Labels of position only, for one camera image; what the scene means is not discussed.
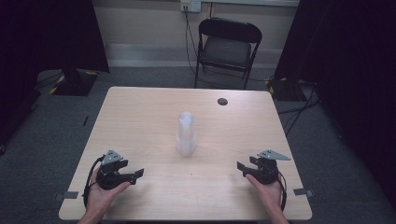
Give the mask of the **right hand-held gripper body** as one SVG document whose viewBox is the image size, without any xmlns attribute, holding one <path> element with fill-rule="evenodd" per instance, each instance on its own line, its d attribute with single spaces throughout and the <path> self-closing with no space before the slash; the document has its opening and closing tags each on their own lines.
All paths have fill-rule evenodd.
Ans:
<svg viewBox="0 0 396 224">
<path fill-rule="evenodd" d="M 290 157 L 273 151 L 272 149 L 264 150 L 255 157 L 258 159 L 258 165 L 253 170 L 253 176 L 262 184 L 268 185 L 278 180 L 279 170 L 277 161 L 289 161 Z"/>
</svg>

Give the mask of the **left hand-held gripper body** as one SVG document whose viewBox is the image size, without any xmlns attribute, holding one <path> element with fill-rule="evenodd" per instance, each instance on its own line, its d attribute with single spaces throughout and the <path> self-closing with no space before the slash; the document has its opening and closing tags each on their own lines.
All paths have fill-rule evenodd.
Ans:
<svg viewBox="0 0 396 224">
<path fill-rule="evenodd" d="M 124 158 L 113 149 L 110 149 L 101 161 L 96 182 L 102 189 L 114 189 L 119 184 L 127 182 L 127 175 L 119 173 L 118 161 L 124 161 Z"/>
</svg>

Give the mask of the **stack of clear plastic cups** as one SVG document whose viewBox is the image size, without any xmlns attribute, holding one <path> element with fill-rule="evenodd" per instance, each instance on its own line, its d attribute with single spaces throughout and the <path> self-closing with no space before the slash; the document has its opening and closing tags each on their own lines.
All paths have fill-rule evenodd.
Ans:
<svg viewBox="0 0 396 224">
<path fill-rule="evenodd" d="M 194 153 L 196 146 L 194 115 L 190 112 L 182 112 L 178 116 L 177 151 L 183 157 L 189 157 Z"/>
</svg>

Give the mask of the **person's left hand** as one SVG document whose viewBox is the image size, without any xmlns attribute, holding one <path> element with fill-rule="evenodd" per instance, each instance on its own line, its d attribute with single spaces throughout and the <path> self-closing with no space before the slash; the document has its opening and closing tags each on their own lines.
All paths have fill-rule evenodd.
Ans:
<svg viewBox="0 0 396 224">
<path fill-rule="evenodd" d="M 131 184 L 129 182 L 123 182 L 114 189 L 109 189 L 109 190 L 102 189 L 96 183 L 97 173 L 98 173 L 97 169 L 95 169 L 92 173 L 86 212 L 88 214 L 95 214 L 95 215 L 99 214 L 103 216 L 109 209 L 113 200 L 120 193 L 124 192 L 128 187 L 130 187 Z"/>
</svg>

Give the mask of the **person's right hand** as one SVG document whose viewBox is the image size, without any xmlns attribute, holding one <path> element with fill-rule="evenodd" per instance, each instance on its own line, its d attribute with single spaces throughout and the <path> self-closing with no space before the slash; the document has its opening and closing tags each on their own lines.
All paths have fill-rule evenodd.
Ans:
<svg viewBox="0 0 396 224">
<path fill-rule="evenodd" d="M 264 211 L 269 217 L 283 214 L 281 209 L 281 187 L 277 182 L 263 185 L 253 175 L 246 175 L 246 179 L 257 190 L 264 206 Z"/>
</svg>

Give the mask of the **grey tape strip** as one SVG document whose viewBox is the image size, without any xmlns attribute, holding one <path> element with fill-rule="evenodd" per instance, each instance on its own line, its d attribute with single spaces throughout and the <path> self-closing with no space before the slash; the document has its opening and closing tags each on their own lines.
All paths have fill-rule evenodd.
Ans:
<svg viewBox="0 0 396 224">
<path fill-rule="evenodd" d="M 58 193 L 54 196 L 54 200 L 62 202 L 64 199 L 76 199 L 78 197 L 77 191 L 67 191 L 64 193 Z"/>
<path fill-rule="evenodd" d="M 311 189 L 294 189 L 293 192 L 296 196 L 305 195 L 307 198 L 314 196 L 314 192 Z"/>
</svg>

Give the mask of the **black stand base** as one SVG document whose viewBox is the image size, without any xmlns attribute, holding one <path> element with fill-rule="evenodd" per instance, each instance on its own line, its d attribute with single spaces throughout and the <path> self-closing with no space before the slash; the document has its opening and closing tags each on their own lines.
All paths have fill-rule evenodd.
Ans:
<svg viewBox="0 0 396 224">
<path fill-rule="evenodd" d="M 277 80 L 270 77 L 265 81 L 265 85 L 276 101 L 297 102 L 299 100 L 298 85 L 285 78 Z"/>
<path fill-rule="evenodd" d="M 63 69 L 60 78 L 49 93 L 54 95 L 88 96 L 97 78 L 98 73 L 93 71 Z"/>
</svg>

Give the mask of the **black folding chair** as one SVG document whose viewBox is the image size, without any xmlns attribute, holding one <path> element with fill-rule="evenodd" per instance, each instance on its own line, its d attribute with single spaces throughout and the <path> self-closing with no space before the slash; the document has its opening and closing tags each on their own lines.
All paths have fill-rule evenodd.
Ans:
<svg viewBox="0 0 396 224">
<path fill-rule="evenodd" d="M 262 42 L 261 30 L 249 22 L 208 18 L 200 22 L 198 31 L 194 87 L 197 87 L 200 66 L 212 66 L 242 72 L 245 89 Z"/>
</svg>

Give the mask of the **black curtain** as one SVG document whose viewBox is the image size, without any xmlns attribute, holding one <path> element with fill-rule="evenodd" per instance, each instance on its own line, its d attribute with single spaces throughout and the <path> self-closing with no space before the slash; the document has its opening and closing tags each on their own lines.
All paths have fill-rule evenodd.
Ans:
<svg viewBox="0 0 396 224">
<path fill-rule="evenodd" d="M 396 0 L 300 0 L 275 77 L 317 84 L 396 208 Z"/>
<path fill-rule="evenodd" d="M 0 155 L 56 69 L 109 70 L 92 0 L 0 0 Z"/>
</svg>

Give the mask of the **white wall socket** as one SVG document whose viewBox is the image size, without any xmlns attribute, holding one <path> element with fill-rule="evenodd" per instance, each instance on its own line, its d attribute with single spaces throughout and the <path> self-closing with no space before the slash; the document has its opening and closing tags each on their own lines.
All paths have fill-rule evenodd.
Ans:
<svg viewBox="0 0 396 224">
<path fill-rule="evenodd" d="M 200 0 L 180 0 L 180 10 L 182 12 L 200 13 L 202 3 Z"/>
</svg>

